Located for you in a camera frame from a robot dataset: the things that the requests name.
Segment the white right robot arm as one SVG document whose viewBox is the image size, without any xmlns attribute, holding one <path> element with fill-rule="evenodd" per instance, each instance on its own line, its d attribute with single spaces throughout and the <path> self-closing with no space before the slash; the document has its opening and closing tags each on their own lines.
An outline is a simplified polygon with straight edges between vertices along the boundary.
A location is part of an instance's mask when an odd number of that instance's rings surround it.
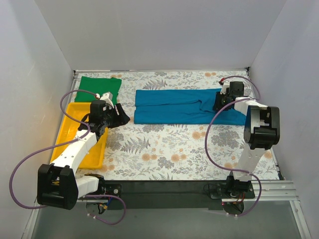
<svg viewBox="0 0 319 239">
<path fill-rule="evenodd" d="M 251 180 L 250 175 L 265 152 L 280 140 L 280 110 L 260 104 L 255 99 L 244 96 L 244 84 L 239 81 L 221 83 L 216 93 L 214 111 L 222 108 L 234 109 L 242 113 L 245 119 L 244 149 L 232 176 L 234 180 L 226 184 L 226 194 L 231 198 L 239 197 L 244 187 L 241 182 Z"/>
</svg>

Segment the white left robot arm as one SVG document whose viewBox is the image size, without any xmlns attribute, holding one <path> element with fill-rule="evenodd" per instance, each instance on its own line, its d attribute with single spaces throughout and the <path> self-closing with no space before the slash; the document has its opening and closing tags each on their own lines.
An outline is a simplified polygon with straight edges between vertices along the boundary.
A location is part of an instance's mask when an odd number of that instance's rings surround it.
<svg viewBox="0 0 319 239">
<path fill-rule="evenodd" d="M 106 193 L 103 176 L 89 174 L 76 178 L 76 171 L 107 129 L 126 125 L 129 121 L 121 104 L 111 106 L 105 100 L 92 101 L 90 111 L 79 121 L 71 143 L 50 164 L 40 166 L 37 174 L 38 204 L 71 210 L 79 198 L 88 194 L 95 199 L 103 198 Z"/>
</svg>

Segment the blue t shirt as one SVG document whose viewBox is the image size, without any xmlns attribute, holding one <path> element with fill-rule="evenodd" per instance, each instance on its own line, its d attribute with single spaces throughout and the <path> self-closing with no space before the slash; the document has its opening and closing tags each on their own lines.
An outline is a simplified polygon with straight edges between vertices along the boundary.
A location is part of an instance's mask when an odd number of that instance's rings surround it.
<svg viewBox="0 0 319 239">
<path fill-rule="evenodd" d="M 216 93 L 205 90 L 137 90 L 135 124 L 209 124 Z"/>
</svg>

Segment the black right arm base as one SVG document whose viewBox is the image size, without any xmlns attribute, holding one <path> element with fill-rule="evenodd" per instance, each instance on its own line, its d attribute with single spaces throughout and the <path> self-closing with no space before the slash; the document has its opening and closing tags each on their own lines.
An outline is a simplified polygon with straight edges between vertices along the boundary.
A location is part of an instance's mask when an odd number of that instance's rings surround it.
<svg viewBox="0 0 319 239">
<path fill-rule="evenodd" d="M 203 186 L 204 193 L 210 199 L 229 199 L 227 204 L 239 206 L 244 203 L 245 199 L 254 199 L 255 192 L 252 185 L 249 186 L 247 191 L 245 190 L 233 190 L 229 189 L 226 185 L 226 181 L 213 181 Z"/>
</svg>

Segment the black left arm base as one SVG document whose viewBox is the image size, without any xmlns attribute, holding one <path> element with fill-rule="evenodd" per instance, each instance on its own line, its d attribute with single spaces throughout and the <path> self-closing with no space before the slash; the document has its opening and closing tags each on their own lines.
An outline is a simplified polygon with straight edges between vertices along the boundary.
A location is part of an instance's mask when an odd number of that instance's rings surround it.
<svg viewBox="0 0 319 239">
<path fill-rule="evenodd" d="M 99 179 L 97 195 L 98 199 L 103 198 L 102 195 L 113 195 L 120 197 L 122 192 L 122 185 L 119 183 L 112 183 L 110 181 Z"/>
</svg>

